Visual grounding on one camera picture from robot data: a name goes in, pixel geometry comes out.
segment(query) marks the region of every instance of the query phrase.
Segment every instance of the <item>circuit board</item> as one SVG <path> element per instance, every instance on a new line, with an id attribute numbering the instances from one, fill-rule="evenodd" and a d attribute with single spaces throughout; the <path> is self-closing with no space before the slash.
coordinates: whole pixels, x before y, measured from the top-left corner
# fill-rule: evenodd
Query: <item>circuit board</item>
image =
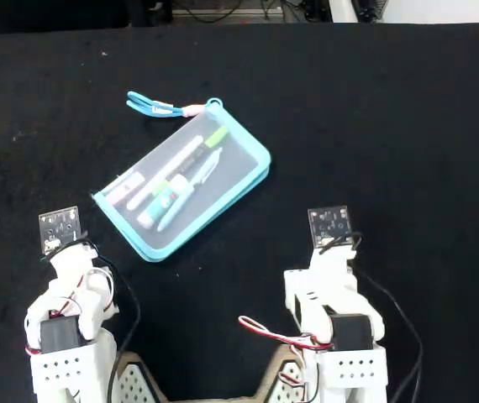
<path id="1" fill-rule="evenodd" d="M 38 220 L 41 251 L 44 254 L 81 237 L 77 206 L 40 214 Z"/>
<path id="2" fill-rule="evenodd" d="M 311 208 L 308 210 L 308 223 L 315 248 L 351 232 L 347 206 Z"/>

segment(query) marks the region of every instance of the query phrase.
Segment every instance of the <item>table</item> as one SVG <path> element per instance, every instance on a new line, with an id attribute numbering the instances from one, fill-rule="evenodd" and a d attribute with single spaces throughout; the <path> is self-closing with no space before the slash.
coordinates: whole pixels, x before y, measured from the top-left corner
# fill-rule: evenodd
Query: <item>table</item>
<path id="1" fill-rule="evenodd" d="M 272 153 L 268 178 L 161 264 L 96 208 L 110 182 L 184 121 L 124 105 L 221 97 Z M 392 290 L 425 346 L 421 401 L 479 400 L 479 25 L 163 27 L 0 36 L 0 401 L 29 401 L 23 318 L 52 278 L 39 213 L 78 205 L 133 284 L 130 349 L 172 400 L 255 392 L 276 348 L 236 323 L 294 334 L 282 271 L 305 267 L 309 207 L 346 204 L 358 265 Z M 391 303 L 394 390 L 414 344 Z M 132 312 L 109 326 L 120 340 Z"/>

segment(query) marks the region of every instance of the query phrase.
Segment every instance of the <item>pencil case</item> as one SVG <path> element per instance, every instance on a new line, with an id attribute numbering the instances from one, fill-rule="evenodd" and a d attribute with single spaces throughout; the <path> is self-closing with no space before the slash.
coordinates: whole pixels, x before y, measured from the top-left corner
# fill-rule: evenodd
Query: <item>pencil case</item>
<path id="1" fill-rule="evenodd" d="M 133 109 L 149 116 L 196 114 L 92 195 L 137 253 L 157 262 L 260 183 L 271 157 L 217 98 L 177 108 L 135 92 L 128 97 Z"/>

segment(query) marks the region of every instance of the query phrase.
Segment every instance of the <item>blue lanyard strap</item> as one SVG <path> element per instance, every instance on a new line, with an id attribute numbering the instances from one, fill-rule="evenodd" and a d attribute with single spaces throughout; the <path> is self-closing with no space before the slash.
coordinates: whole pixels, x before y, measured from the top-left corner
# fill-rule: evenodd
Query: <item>blue lanyard strap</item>
<path id="1" fill-rule="evenodd" d="M 153 101 L 144 95 L 140 95 L 138 92 L 129 91 L 128 100 L 126 104 L 128 107 L 133 108 L 135 111 L 143 113 L 146 116 L 153 118 L 175 118 L 177 116 L 183 116 L 184 118 L 190 118 L 202 113 L 205 107 L 208 107 L 212 103 L 217 103 L 220 107 L 223 103 L 218 98 L 210 98 L 205 105 L 188 105 L 186 107 L 175 107 L 168 103 L 159 101 Z"/>
<path id="2" fill-rule="evenodd" d="M 128 92 L 128 101 L 126 104 L 129 107 L 132 107 L 135 111 L 154 118 L 174 118 L 176 116 L 183 116 L 183 111 L 180 107 L 174 107 L 159 101 L 152 101 L 135 91 Z"/>

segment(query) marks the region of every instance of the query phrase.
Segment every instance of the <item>pen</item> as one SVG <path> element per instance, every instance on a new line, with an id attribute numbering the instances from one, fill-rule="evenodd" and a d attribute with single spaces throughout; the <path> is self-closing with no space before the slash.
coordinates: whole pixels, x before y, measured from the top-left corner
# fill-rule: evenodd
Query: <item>pen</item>
<path id="1" fill-rule="evenodd" d="M 228 134 L 229 130 L 226 126 L 221 126 L 211 136 L 209 136 L 203 144 L 200 144 L 185 160 L 178 166 L 171 176 L 175 174 L 185 175 L 191 167 L 199 161 L 204 155 L 209 154 L 212 149 L 219 145 L 224 137 Z"/>
<path id="2" fill-rule="evenodd" d="M 187 187 L 189 182 L 185 176 L 176 175 L 172 178 L 171 183 L 139 214 L 139 224 L 146 229 L 152 228 Z"/>
<path id="3" fill-rule="evenodd" d="M 169 160 L 169 162 L 167 162 L 165 166 L 159 172 L 157 172 L 157 174 L 155 174 L 154 177 L 150 179 L 135 196 L 133 196 L 133 198 L 128 202 L 128 210 L 133 211 L 135 208 L 137 208 L 157 186 L 161 185 L 161 182 L 163 182 L 173 170 L 180 166 L 180 164 L 187 157 L 189 157 L 189 155 L 191 155 L 195 149 L 197 149 L 198 145 L 200 145 L 203 140 L 203 136 L 198 135 L 195 136 L 189 143 L 187 143 L 187 145 L 181 149 L 178 154 L 172 157 L 172 159 Z"/>
<path id="4" fill-rule="evenodd" d="M 213 173 L 215 168 L 217 168 L 222 151 L 223 151 L 223 147 L 220 147 L 219 149 L 216 149 L 214 152 L 210 154 L 208 159 L 204 162 L 203 166 L 200 167 L 200 170 L 198 170 L 198 172 L 189 182 L 187 187 L 183 189 L 180 196 L 172 204 L 172 206 L 169 208 L 169 210 L 165 213 L 165 215 L 161 219 L 159 225 L 157 226 L 158 233 L 160 233 L 161 231 L 163 231 L 165 228 L 169 226 L 169 224 L 177 215 L 177 213 L 179 213 L 182 207 L 186 204 L 187 200 L 189 200 L 191 195 L 194 193 L 195 186 L 202 185 L 206 181 L 206 179 Z"/>

